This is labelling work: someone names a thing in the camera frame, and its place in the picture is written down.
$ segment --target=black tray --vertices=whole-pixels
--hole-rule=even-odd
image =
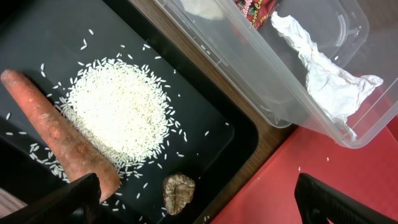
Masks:
[[[144,174],[142,178],[132,176],[129,181],[123,180],[119,189],[123,196],[114,195],[107,200],[110,206],[103,210],[127,223],[138,223],[141,215],[147,223],[191,223],[254,152],[258,142],[256,127],[129,1],[105,0],[105,3],[100,0],[25,1],[0,25],[0,70],[22,70],[44,94],[52,93],[50,100],[55,101],[66,91],[55,91],[52,87],[58,81],[68,87],[69,78],[81,68],[77,61],[88,63],[105,56],[115,58],[121,52],[127,63],[149,64],[156,75],[172,86],[168,95],[177,111],[174,118],[187,132],[188,142],[178,134],[171,134],[170,147],[163,151],[168,155],[167,160],[161,154],[155,163],[146,164],[140,170]],[[88,48],[80,51],[83,38]],[[142,51],[144,43],[152,49]],[[158,55],[162,59],[154,60]],[[47,78],[40,74],[43,62]],[[28,156],[30,144],[38,142],[45,147],[45,143],[3,86],[0,86],[0,102],[0,187],[29,204],[65,183]],[[12,116],[6,121],[8,112]],[[14,136],[6,136],[8,131]],[[18,131],[26,131],[28,135],[15,134]],[[185,157],[177,157],[177,152]],[[46,158],[47,152],[37,154]],[[163,218],[162,180],[176,172],[195,180],[195,196],[182,213]],[[146,182],[148,187],[142,189]]]

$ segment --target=red tablecloth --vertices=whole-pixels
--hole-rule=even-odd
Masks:
[[[302,223],[294,198],[299,168],[398,220],[398,142],[387,128],[361,149],[298,128],[212,224]]]

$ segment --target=uncooked white rice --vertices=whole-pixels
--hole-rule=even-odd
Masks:
[[[62,114],[118,168],[155,156],[167,135],[168,96],[144,66],[140,70],[120,58],[90,65],[76,82],[70,79],[74,86],[62,107]]]

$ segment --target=red packaging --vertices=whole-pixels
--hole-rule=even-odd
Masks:
[[[244,16],[258,29],[275,11],[280,0],[233,0]]]

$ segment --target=white paper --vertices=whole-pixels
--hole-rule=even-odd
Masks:
[[[332,122],[339,124],[356,140],[356,133],[348,127],[347,117],[354,114],[361,103],[383,83],[375,75],[360,78],[335,65],[317,44],[311,41],[310,34],[292,16],[279,17],[277,12],[271,16],[272,26],[286,42],[298,52],[298,57],[308,70],[307,91],[318,103]]]
[[[223,11],[214,0],[181,0],[184,10],[209,20],[224,18]]]

